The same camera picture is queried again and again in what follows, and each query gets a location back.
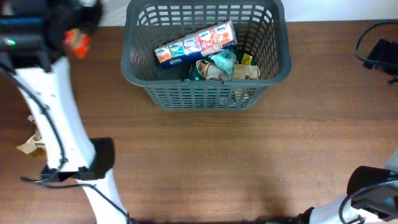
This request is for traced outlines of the red spaghetti packet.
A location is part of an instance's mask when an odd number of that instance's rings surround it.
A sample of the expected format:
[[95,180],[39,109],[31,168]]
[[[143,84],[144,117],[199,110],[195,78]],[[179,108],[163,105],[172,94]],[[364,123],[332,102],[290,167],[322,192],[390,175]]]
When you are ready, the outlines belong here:
[[90,48],[91,37],[80,29],[65,32],[64,44],[78,58],[85,58]]

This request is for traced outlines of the beige brown snack bag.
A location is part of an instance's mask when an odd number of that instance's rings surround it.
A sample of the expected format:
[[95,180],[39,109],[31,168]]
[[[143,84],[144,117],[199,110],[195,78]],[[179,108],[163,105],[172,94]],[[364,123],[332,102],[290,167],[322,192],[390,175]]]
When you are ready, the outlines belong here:
[[46,147],[37,126],[35,126],[35,133],[24,144],[16,148],[33,158],[45,159],[47,156]]

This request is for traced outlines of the green Nescafe coffee bag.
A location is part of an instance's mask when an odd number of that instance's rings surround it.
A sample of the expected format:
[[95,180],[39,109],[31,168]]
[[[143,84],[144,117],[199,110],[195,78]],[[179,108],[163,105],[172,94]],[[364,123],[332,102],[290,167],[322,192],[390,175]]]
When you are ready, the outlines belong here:
[[[256,58],[252,55],[244,53],[240,50],[231,50],[236,54],[236,61],[235,64],[242,64],[242,65],[256,65]],[[206,56],[204,59],[201,60],[209,60],[213,62],[209,56]]]

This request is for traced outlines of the beige cookie snack bag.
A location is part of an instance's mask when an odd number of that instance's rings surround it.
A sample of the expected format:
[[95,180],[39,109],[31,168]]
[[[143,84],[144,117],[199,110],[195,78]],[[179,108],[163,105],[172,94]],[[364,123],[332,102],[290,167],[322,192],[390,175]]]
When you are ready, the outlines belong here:
[[227,64],[218,66],[209,60],[199,60],[190,67],[191,81],[229,81],[229,80],[258,80],[259,68],[256,65]]

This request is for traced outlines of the white Kleenex tissue pack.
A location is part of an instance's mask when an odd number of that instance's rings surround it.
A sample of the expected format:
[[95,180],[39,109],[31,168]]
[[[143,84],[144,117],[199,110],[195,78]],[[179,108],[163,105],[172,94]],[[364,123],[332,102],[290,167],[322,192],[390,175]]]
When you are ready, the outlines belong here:
[[160,66],[169,69],[237,46],[232,20],[188,34],[154,49]]

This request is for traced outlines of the teal wet wipes packet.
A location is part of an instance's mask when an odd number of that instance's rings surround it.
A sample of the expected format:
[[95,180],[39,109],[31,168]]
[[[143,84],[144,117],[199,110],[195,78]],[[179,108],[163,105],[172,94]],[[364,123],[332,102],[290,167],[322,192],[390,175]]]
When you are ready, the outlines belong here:
[[228,75],[233,74],[236,61],[236,54],[233,51],[230,49],[223,49],[218,53],[210,55],[209,58],[217,67],[224,70]]

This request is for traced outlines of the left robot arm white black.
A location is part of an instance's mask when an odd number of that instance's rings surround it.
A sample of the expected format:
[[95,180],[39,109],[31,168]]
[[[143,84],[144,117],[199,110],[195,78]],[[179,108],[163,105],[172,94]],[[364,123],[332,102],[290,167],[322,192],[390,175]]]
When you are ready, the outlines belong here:
[[88,137],[64,49],[72,32],[93,35],[102,13],[101,1],[2,1],[1,73],[21,92],[45,144],[40,178],[23,182],[63,189],[73,179],[98,223],[132,223],[113,177],[113,140]]

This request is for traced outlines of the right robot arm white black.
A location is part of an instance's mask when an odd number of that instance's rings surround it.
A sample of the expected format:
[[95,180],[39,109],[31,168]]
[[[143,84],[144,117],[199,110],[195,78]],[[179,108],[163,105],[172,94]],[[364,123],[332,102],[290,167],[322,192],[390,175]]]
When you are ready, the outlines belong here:
[[[397,42],[379,39],[363,66],[393,77],[397,84]],[[383,168],[359,166],[349,178],[346,193],[322,206],[311,207],[289,223],[375,223],[397,219],[397,152]]]

